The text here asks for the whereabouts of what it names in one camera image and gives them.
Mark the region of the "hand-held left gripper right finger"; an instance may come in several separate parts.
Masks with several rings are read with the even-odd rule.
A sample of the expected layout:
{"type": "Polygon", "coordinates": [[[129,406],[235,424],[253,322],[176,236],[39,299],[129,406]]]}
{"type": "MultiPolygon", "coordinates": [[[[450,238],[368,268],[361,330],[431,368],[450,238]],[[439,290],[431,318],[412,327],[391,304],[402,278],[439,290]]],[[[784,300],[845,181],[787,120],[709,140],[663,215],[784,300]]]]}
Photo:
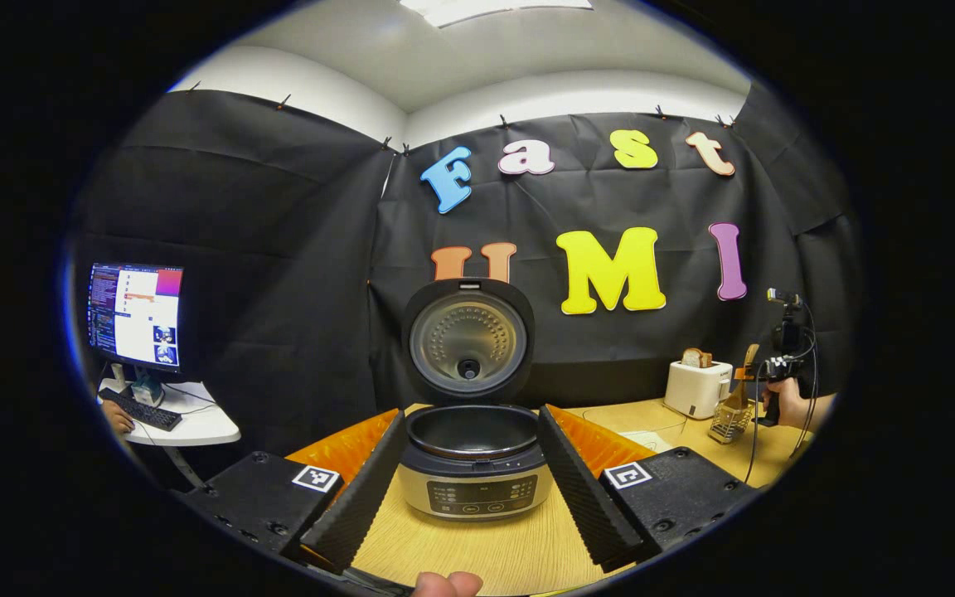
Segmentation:
{"type": "Polygon", "coordinates": [[[759,495],[690,447],[653,453],[554,405],[537,438],[589,556],[603,571],[677,551],[759,495]]]}

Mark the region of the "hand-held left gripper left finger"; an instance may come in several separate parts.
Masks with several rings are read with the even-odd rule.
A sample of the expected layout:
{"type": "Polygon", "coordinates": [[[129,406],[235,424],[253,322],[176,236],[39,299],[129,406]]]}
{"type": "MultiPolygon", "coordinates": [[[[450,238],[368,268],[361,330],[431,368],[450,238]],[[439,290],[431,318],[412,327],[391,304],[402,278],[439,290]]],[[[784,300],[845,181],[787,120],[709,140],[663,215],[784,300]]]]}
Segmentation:
{"type": "Polygon", "coordinates": [[[251,546],[340,575],[356,558],[408,435],[390,410],[287,458],[254,451],[183,502],[251,546]]]}

